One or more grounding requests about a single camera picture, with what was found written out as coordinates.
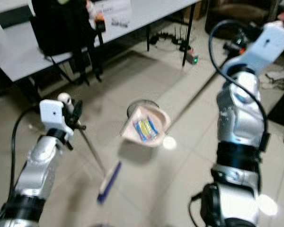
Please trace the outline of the black flat tablet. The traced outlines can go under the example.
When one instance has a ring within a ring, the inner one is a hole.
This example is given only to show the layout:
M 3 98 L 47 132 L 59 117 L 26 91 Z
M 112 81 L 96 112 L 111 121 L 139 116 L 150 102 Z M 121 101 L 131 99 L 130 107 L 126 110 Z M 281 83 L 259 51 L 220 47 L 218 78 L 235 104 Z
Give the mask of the black flat tablet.
M 8 28 L 18 24 L 30 21 L 30 17 L 33 13 L 28 6 L 18 6 L 6 11 L 0 12 L 0 26 L 2 28 Z

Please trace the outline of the power strip with green light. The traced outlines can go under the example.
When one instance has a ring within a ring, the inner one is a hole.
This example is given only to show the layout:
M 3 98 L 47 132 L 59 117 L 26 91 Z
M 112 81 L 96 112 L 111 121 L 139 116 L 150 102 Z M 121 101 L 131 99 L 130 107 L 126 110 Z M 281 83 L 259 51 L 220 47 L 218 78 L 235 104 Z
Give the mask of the power strip with green light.
M 196 65 L 198 63 L 198 54 L 196 54 L 193 48 L 185 51 L 185 61 L 191 65 Z

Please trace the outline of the pink long-handled dustpan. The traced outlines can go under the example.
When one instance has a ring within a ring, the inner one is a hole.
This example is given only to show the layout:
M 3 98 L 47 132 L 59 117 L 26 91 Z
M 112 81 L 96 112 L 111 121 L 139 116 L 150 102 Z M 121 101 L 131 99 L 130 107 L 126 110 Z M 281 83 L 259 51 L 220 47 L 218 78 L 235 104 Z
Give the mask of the pink long-handled dustpan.
M 168 106 L 161 106 L 150 99 L 138 99 L 133 101 L 127 108 L 127 120 L 119 132 L 120 138 L 149 148 L 163 146 L 166 138 L 170 136 L 169 132 L 173 125 L 181 119 L 207 85 L 209 85 L 217 75 L 218 71 L 216 70 L 208 74 L 207 77 L 205 77 L 204 83 L 199 84 L 197 90 L 191 93 L 190 97 L 181 100 L 179 104 L 175 106 L 175 109 L 172 110 L 170 110 Z M 146 117 L 151 118 L 156 130 L 159 132 L 157 138 L 149 142 L 143 142 L 133 126 L 134 121 Z

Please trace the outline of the black tripod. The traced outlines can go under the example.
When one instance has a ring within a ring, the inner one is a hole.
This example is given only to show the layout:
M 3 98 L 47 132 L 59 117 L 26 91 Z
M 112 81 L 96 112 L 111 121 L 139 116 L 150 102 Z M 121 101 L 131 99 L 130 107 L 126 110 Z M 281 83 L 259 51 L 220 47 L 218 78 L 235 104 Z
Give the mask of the black tripod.
M 73 69 L 79 74 L 75 80 L 76 84 L 89 85 L 86 67 L 91 65 L 92 73 L 98 80 L 103 73 L 102 47 L 104 41 L 101 32 L 91 27 L 67 28 L 62 37 L 59 37 L 56 44 L 53 44 L 54 51 L 46 57 L 52 63 L 57 63 L 54 56 L 58 54 L 70 53 L 73 61 Z

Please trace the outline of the grey table with black legs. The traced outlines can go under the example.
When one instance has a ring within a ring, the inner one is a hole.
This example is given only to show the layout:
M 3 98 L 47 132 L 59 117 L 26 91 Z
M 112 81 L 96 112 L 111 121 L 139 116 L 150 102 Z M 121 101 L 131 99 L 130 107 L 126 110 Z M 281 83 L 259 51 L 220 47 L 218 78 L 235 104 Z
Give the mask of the grey table with black legs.
M 163 19 L 181 9 L 194 6 L 201 0 L 129 0 L 130 24 L 127 28 L 109 25 L 103 33 L 104 49 L 117 39 Z M 53 63 L 42 54 L 29 21 L 9 27 L 0 25 L 0 69 L 12 82 L 25 85 L 23 93 L 31 99 L 38 95 L 27 77 L 38 73 Z

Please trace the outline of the dark brown bean bag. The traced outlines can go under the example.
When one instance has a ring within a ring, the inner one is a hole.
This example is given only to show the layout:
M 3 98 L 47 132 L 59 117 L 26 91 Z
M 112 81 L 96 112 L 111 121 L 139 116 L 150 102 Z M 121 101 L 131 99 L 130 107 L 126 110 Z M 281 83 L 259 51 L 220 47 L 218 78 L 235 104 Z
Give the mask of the dark brown bean bag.
M 212 29 L 224 20 L 263 26 L 274 20 L 279 4 L 283 0 L 208 0 L 204 30 Z

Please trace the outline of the blue and yellow wrapper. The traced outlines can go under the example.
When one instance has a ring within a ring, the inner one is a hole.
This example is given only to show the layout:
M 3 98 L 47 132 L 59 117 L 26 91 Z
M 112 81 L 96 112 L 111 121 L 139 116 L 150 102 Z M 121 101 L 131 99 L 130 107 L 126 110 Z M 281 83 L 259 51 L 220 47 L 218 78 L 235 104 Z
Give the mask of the blue and yellow wrapper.
M 156 130 L 150 117 L 138 119 L 133 122 L 134 129 L 143 142 L 149 142 L 157 138 L 159 132 Z

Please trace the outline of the broom with blue bristles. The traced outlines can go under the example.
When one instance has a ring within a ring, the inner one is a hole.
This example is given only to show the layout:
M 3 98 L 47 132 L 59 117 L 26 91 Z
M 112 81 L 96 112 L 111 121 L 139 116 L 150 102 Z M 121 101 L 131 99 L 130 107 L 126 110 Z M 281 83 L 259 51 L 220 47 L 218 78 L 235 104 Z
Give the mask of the broom with blue bristles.
M 60 93 L 57 96 L 57 99 L 64 104 L 64 109 L 66 111 L 65 121 L 66 121 L 66 125 L 68 125 L 68 114 L 70 113 L 70 110 L 72 110 L 72 106 L 73 104 L 75 104 L 76 100 L 74 100 L 71 97 L 71 95 L 69 95 L 68 93 Z M 106 199 L 109 197 L 110 190 L 112 190 L 114 183 L 116 179 L 118 178 L 118 174 L 120 173 L 120 170 L 121 170 L 121 161 L 116 161 L 115 164 L 113 164 L 111 167 L 108 167 L 105 164 L 100 153 L 95 149 L 94 145 L 92 144 L 85 130 L 84 131 L 78 130 L 78 131 L 83 137 L 84 142 L 88 146 L 90 153 L 94 157 L 96 163 L 98 164 L 99 169 L 101 170 L 104 176 L 103 182 L 99 186 L 99 191 L 97 195 L 97 203 L 102 205 L 103 203 L 105 203 Z

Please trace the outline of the white printed paper box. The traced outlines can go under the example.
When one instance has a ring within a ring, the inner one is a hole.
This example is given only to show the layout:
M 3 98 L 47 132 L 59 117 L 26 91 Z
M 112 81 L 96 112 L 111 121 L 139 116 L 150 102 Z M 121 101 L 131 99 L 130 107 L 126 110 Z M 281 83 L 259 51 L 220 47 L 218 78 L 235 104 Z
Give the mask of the white printed paper box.
M 94 3 L 95 13 L 101 14 L 105 25 L 128 28 L 133 17 L 131 0 L 99 0 Z

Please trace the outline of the black backpack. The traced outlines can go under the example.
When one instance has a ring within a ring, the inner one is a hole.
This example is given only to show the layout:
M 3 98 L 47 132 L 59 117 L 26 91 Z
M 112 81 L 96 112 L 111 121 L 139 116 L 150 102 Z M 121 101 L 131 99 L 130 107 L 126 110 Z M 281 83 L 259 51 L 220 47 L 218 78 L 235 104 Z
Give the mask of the black backpack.
M 31 0 L 30 24 L 43 54 L 55 56 L 93 48 L 98 30 L 90 23 L 90 0 Z

